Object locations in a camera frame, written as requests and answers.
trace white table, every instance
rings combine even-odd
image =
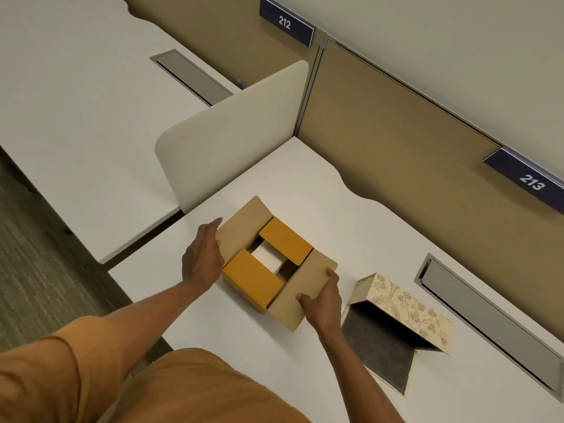
[[[347,301],[356,280],[379,272],[448,318],[451,356],[419,351],[407,396],[382,388],[407,422],[562,422],[564,405],[414,283],[432,253],[506,313],[563,354],[554,336],[379,203],[362,199],[297,138],[187,214],[110,271],[133,301],[180,281],[180,257],[201,223],[233,215],[258,195],[277,217],[339,263]],[[173,349],[198,347],[265,384],[314,422],[345,422],[330,364],[304,321],[291,333],[217,282],[166,331]]]
[[[179,210],[155,141],[207,106],[171,49],[238,91],[123,0],[0,1],[0,145],[98,261]]]

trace number 212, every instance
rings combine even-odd
[[[290,21],[287,20],[285,17],[280,16],[280,20],[278,21],[280,25],[285,27],[286,29],[290,29]]]
[[[527,183],[527,185],[531,185],[534,190],[540,190],[541,188],[546,187],[546,184],[539,183],[538,179],[533,179],[532,175],[525,175],[523,178],[519,178],[519,180]]]

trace floral pattern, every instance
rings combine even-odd
[[[399,320],[443,352],[452,343],[452,322],[379,274],[372,276],[366,297],[376,307]]]

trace brown partition wall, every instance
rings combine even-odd
[[[482,163],[496,143],[332,42],[299,138],[564,340],[564,216]]]
[[[233,83],[247,86],[301,59],[310,73],[322,34],[307,48],[258,15],[260,0],[125,0]]]

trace person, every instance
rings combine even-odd
[[[182,257],[176,286],[103,318],[87,316],[0,354],[1,422],[96,422],[133,367],[179,315],[219,278],[221,218],[201,225]],[[352,423],[402,422],[347,345],[338,276],[316,298],[298,294],[327,352]],[[307,422],[266,387],[198,348],[165,354],[122,393],[110,422]]]

